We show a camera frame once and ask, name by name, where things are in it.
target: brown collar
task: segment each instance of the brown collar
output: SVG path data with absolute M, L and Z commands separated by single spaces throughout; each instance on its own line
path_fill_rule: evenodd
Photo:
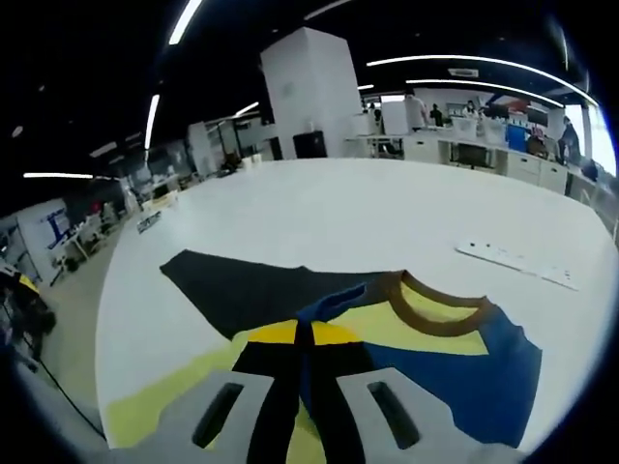
M 437 303 L 453 307 L 476 307 L 477 310 L 467 318 L 459 321 L 430 321 L 406 302 L 401 292 L 401 283 Z M 398 318 L 404 324 L 422 334 L 434 336 L 470 334 L 479 329 L 493 311 L 493 304 L 486 297 L 460 298 L 447 295 L 424 285 L 407 271 L 385 273 L 378 279 L 377 284 L 386 295 Z

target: cable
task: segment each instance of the cable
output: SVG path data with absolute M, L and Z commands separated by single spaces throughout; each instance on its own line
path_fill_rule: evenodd
M 7 313 L 7 317 L 9 317 L 9 320 L 11 322 L 13 322 L 13 317 L 11 316 L 11 314 L 9 313 L 9 310 L 7 309 L 5 303 L 2 303 L 2 307 L 4 307 L 5 312 Z M 33 346 L 30 344 L 30 342 L 26 339 L 26 337 L 23 337 L 23 341 L 26 342 L 26 345 L 28 345 L 28 347 L 34 351 Z M 64 389 L 60 386 L 60 384 L 58 383 L 58 381 L 56 380 L 56 378 L 52 375 L 51 372 L 49 372 L 49 369 L 47 369 L 47 366 L 45 365 L 45 363 L 42 360 L 38 360 L 37 361 L 38 364 L 41 365 L 41 367 L 43 368 L 43 370 L 47 373 L 47 375 L 49 376 L 49 378 L 51 379 L 51 381 L 56 385 L 56 388 L 60 391 L 60 393 L 63 394 L 63 396 L 65 398 L 67 398 L 67 401 L 69 401 L 69 404 L 71 404 L 73 406 L 73 408 L 75 409 L 75 411 L 86 421 L 88 422 L 88 425 L 91 426 L 91 428 L 100 436 L 102 437 L 104 440 L 106 440 L 105 435 L 103 434 L 103 432 L 101 432 L 99 430 L 99 428 L 97 428 L 85 415 L 84 413 L 82 413 L 79 408 L 75 405 L 75 403 L 73 403 L 73 401 L 69 398 L 69 396 L 67 395 L 67 393 L 64 391 Z

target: white column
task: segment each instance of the white column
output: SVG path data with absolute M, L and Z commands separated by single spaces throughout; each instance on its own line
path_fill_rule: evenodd
M 327 155 L 355 156 L 352 116 L 362 112 L 348 42 L 302 28 L 261 54 L 282 155 L 296 158 L 292 137 L 323 131 Z
M 565 117 L 565 109 L 551 109 L 548 111 L 548 131 L 546 135 L 550 138 L 558 140 L 563 135 L 565 125 L 563 118 Z
M 593 132 L 591 131 L 591 115 L 589 108 L 582 106 L 582 126 L 584 129 L 584 155 L 585 158 L 593 158 Z
M 209 134 L 204 123 L 195 123 L 188 128 L 190 156 L 200 176 L 217 171 L 217 164 L 211 150 Z

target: black ceiling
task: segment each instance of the black ceiling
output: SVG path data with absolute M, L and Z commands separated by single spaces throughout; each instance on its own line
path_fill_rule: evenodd
M 374 84 L 373 91 L 399 90 L 409 78 L 449 78 L 445 62 L 366 67 L 368 61 L 416 54 L 501 58 L 574 83 L 585 75 L 573 55 L 566 70 L 548 16 L 522 5 L 502 4 L 497 11 L 496 2 L 492 8 L 477 3 L 472 8 L 355 0 L 304 21 L 332 0 L 203 0 L 183 40 L 169 46 L 186 2 L 19 2 L 12 19 L 5 19 L 11 39 L 5 47 L 0 138 L 8 184 L 22 189 L 23 200 L 3 205 L 3 212 L 75 186 L 74 181 L 24 183 L 18 180 L 24 171 L 101 172 L 104 158 L 88 154 L 144 133 L 154 93 L 161 94 L 154 146 L 185 136 L 190 123 L 264 100 L 260 51 L 302 25 L 346 38 L 359 83 Z M 471 67 L 480 70 L 481 80 L 535 93 L 558 87 L 530 72 Z M 575 94 L 565 98 L 578 101 Z M 17 126 L 23 133 L 12 138 Z

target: desk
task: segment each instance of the desk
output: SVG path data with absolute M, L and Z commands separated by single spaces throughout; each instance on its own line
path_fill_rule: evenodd
M 142 235 L 135 221 L 121 233 L 99 308 L 105 427 L 112 401 L 226 343 L 159 270 L 185 248 L 323 272 L 408 269 L 447 293 L 488 295 L 544 351 L 525 451 L 580 394 L 615 313 L 619 257 L 590 208 L 467 169 L 386 159 L 263 162 L 181 192 L 178 207 Z M 579 291 L 454 251 L 469 238 L 565 266 Z
M 377 139 L 377 135 L 362 135 L 354 140 Z M 407 135 L 390 135 L 390 140 L 402 141 L 405 160 L 450 164 L 452 148 L 458 144 L 475 145 L 489 151 L 493 172 L 522 182 L 565 194 L 568 170 L 560 164 L 511 150 L 506 143 L 489 143 L 484 139 L 462 139 L 450 130 L 419 130 Z

